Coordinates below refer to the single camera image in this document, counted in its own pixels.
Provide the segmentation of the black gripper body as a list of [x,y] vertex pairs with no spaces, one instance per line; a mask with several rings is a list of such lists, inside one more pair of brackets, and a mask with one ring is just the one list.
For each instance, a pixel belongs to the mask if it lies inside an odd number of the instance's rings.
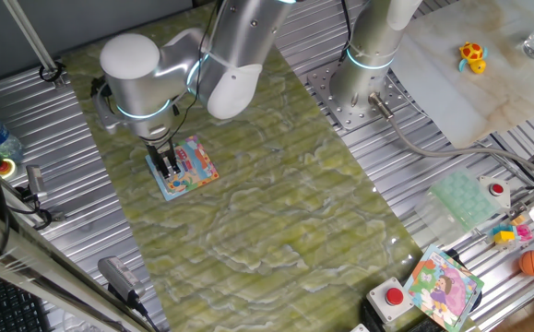
[[148,142],[146,148],[155,167],[177,167],[176,155],[171,140],[165,140],[158,144]]

